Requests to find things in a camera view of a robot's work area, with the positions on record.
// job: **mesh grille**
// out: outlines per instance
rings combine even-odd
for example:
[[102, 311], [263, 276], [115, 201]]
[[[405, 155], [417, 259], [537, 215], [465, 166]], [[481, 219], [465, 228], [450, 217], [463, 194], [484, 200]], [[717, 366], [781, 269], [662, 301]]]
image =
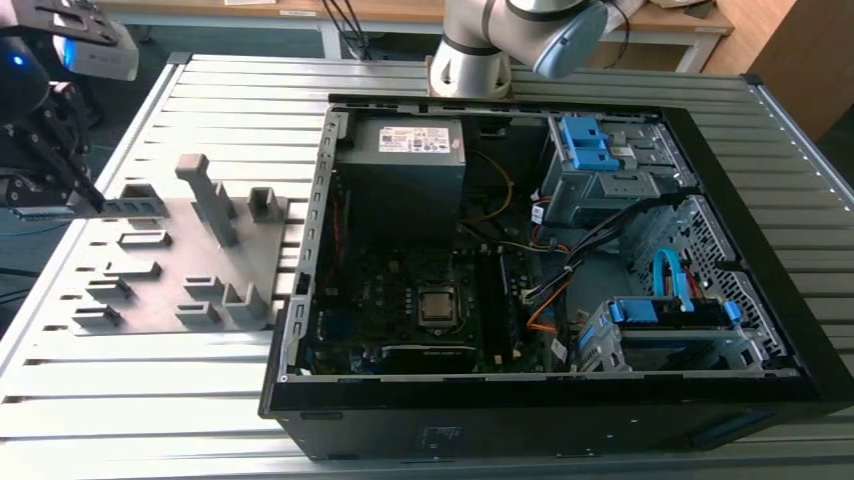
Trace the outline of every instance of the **mesh grille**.
[[698, 274], [708, 295], [733, 300], [742, 310], [742, 326], [764, 332], [764, 347], [770, 357], [785, 355], [785, 347], [761, 304], [748, 276], [721, 270], [721, 262], [736, 260], [724, 242], [721, 229], [713, 227], [704, 200], [693, 197], [674, 211], [672, 208], [649, 212], [633, 222], [621, 243], [624, 252], [634, 259], [640, 294], [653, 294], [653, 256], [660, 248], [674, 249], [692, 260], [692, 272]]

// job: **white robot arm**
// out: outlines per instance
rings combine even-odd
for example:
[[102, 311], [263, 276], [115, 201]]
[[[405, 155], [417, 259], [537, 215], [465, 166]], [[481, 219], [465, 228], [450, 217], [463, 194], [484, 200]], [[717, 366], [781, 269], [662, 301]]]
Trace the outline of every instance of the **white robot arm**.
[[566, 77], [590, 57], [608, 23], [601, 0], [446, 1], [442, 44], [430, 66], [433, 94], [505, 97], [510, 57], [546, 78]]

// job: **blue latch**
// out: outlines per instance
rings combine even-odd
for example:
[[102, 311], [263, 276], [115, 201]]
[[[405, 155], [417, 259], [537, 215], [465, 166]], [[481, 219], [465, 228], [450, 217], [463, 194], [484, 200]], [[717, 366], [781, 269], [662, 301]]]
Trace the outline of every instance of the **blue latch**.
[[588, 331], [582, 335], [582, 338], [578, 340], [578, 349], [580, 350], [582, 348], [585, 348], [585, 345], [588, 345], [588, 342], [590, 341], [590, 339], [593, 338], [596, 333], [597, 333], [597, 326], [596, 325], [590, 325], [590, 327], [588, 328]]
[[724, 302], [724, 311], [730, 317], [733, 325], [741, 325], [742, 323], [742, 310], [738, 308], [738, 304], [733, 300]]
[[620, 161], [609, 152], [606, 133], [593, 117], [564, 117], [564, 141], [573, 152], [573, 166], [578, 170], [616, 171]]
[[628, 323], [658, 323], [658, 314], [650, 300], [620, 300]]
[[614, 323], [624, 323], [626, 318], [624, 317], [624, 311], [620, 309], [616, 303], [609, 305], [609, 310], [612, 311], [612, 318], [614, 319]]

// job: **metal table surface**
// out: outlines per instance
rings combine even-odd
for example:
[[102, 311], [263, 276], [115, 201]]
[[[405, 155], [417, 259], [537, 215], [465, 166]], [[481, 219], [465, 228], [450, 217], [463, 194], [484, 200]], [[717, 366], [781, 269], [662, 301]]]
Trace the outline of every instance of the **metal table surface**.
[[[293, 286], [315, 148], [330, 92], [422, 95], [425, 66], [197, 55], [167, 65], [99, 187], [126, 178], [189, 196], [173, 174], [205, 152], [233, 195], [270, 185], [289, 197], [277, 291]], [[854, 367], [854, 200], [762, 87], [740, 77], [582, 71], [569, 83], [516, 72], [526, 100], [690, 109], [738, 191]], [[443, 463], [313, 463], [257, 415], [270, 332], [77, 337], [53, 314], [87, 222], [69, 229], [0, 344], [0, 468], [10, 478], [821, 475], [850, 478], [854, 409], [778, 426], [693, 455], [506, 458]]]

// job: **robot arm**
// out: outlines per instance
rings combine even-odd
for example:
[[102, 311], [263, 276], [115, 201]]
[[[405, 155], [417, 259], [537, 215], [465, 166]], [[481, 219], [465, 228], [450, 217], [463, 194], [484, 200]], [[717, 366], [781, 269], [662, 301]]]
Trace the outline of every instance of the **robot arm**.
[[446, 2], [445, 34], [430, 67], [433, 93], [508, 96], [509, 56], [546, 78], [566, 77], [597, 48], [608, 18], [600, 0]]
[[[109, 201], [95, 188], [81, 91], [71, 83], [50, 82], [19, 38], [34, 33], [54, 35], [71, 71], [125, 80], [137, 76], [130, 34], [89, 1], [0, 0], [0, 207], [27, 220], [135, 216], [122, 210], [131, 201]], [[86, 55], [75, 58], [74, 52]]]

